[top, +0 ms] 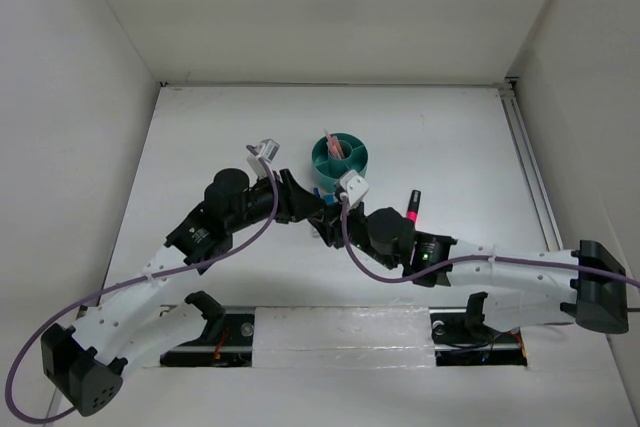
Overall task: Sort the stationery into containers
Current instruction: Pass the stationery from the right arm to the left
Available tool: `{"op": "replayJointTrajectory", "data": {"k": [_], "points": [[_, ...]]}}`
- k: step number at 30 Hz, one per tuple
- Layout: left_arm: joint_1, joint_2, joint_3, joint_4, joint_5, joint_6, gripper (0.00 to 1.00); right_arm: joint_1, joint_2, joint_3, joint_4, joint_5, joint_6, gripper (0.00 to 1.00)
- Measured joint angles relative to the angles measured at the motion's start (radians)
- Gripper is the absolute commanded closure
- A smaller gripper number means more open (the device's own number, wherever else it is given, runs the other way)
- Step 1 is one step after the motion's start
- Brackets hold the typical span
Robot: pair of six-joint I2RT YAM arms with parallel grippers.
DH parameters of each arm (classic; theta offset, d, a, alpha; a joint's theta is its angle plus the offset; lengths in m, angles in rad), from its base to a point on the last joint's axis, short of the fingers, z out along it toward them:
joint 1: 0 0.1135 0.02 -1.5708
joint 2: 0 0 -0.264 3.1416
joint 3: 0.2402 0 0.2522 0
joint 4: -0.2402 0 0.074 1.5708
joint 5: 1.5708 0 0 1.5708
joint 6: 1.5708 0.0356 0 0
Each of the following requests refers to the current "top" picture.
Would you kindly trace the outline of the pink purple pen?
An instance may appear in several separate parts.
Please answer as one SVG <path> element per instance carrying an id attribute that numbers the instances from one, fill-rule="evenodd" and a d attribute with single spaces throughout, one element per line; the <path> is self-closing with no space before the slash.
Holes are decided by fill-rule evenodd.
<path id="1" fill-rule="evenodd" d="M 339 141 L 337 141 L 336 139 L 329 140 L 327 142 L 327 145 L 328 145 L 329 154 L 333 158 L 338 159 L 338 160 L 343 159 L 343 152 L 342 152 L 341 145 L 340 145 Z"/>

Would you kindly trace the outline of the red pink pen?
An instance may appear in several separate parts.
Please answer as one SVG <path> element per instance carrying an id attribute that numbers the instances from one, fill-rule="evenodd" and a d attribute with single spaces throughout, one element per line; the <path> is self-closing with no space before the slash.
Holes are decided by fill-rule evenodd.
<path id="1" fill-rule="evenodd" d="M 333 136 L 327 131 L 324 130 L 324 134 L 327 140 L 327 148 L 329 151 L 329 154 L 336 157 L 337 156 L 337 150 L 336 150 L 336 146 L 335 146 L 335 139 L 333 138 Z"/>

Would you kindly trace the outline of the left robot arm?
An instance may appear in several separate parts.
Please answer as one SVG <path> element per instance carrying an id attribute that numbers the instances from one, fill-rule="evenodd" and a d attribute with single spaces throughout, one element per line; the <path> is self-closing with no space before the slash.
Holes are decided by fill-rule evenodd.
<path id="1" fill-rule="evenodd" d="M 71 326 L 52 322 L 44 330 L 46 377 L 88 417 L 113 400 L 144 360 L 185 342 L 220 340 L 226 310 L 203 289 L 211 263 L 237 252 L 235 233 L 254 224 L 305 221 L 325 206 L 287 169 L 255 184 L 239 169 L 218 172 L 140 277 L 102 292 L 103 303 Z"/>

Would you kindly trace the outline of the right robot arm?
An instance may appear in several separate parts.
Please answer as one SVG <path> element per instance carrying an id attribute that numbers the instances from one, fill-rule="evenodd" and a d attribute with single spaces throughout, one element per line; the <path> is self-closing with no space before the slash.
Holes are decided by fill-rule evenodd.
<path id="1" fill-rule="evenodd" d="M 385 268 L 400 269 L 394 283 L 425 288 L 471 286 L 462 316 L 473 340 L 512 329 L 574 323 L 603 334 L 629 330 L 627 287 L 621 263 L 599 242 L 583 240 L 575 250 L 516 256 L 416 229 L 393 208 L 365 214 L 334 203 L 310 224 L 330 247 L 358 252 Z"/>

